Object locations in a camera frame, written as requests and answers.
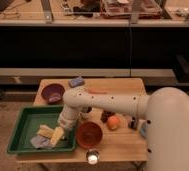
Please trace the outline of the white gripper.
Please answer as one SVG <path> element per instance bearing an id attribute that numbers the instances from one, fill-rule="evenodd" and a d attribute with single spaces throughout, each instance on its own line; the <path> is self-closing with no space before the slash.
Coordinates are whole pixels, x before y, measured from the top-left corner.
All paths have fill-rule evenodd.
<path id="1" fill-rule="evenodd" d="M 50 140 L 52 146 L 55 146 L 58 141 L 64 136 L 64 130 L 70 131 L 75 126 L 77 119 L 77 115 L 75 115 L 73 118 L 67 118 L 65 115 L 59 115 L 58 125 L 60 127 L 56 127 L 53 132 Z"/>

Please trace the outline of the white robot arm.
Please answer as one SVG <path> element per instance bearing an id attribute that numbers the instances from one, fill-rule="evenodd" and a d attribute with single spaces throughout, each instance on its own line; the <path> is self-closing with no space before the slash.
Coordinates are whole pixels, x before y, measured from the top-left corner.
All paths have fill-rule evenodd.
<path id="1" fill-rule="evenodd" d="M 84 107 L 144 117 L 146 119 L 147 171 L 189 171 L 189 96 L 172 87 L 150 95 L 93 94 L 83 87 L 63 95 L 58 124 L 65 130 L 75 125 Z"/>

